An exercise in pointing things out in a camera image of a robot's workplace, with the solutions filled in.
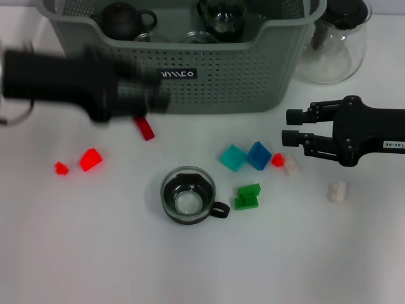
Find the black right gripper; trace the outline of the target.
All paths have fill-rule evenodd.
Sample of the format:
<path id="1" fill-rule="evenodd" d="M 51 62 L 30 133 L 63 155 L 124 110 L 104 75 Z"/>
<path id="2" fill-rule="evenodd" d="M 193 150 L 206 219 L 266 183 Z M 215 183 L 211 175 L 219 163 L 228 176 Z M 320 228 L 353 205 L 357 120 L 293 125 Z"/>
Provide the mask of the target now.
<path id="1" fill-rule="evenodd" d="M 310 103 L 307 111 L 288 109 L 287 125 L 333 121 L 333 138 L 283 130 L 282 144 L 303 146 L 304 155 L 354 167 L 370 153 L 404 153 L 404 110 L 366 106 L 360 97 Z"/>

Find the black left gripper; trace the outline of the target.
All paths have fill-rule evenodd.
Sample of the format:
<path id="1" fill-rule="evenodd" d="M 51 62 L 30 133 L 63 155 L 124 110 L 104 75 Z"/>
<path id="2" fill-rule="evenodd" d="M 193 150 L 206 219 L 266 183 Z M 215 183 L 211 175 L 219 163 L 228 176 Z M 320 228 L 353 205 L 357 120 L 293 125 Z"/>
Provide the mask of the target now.
<path id="1" fill-rule="evenodd" d="M 3 56 L 3 96 L 81 107 L 94 122 L 117 116 L 166 113 L 170 94 L 153 68 L 129 61 L 63 58 L 8 49 Z"/>

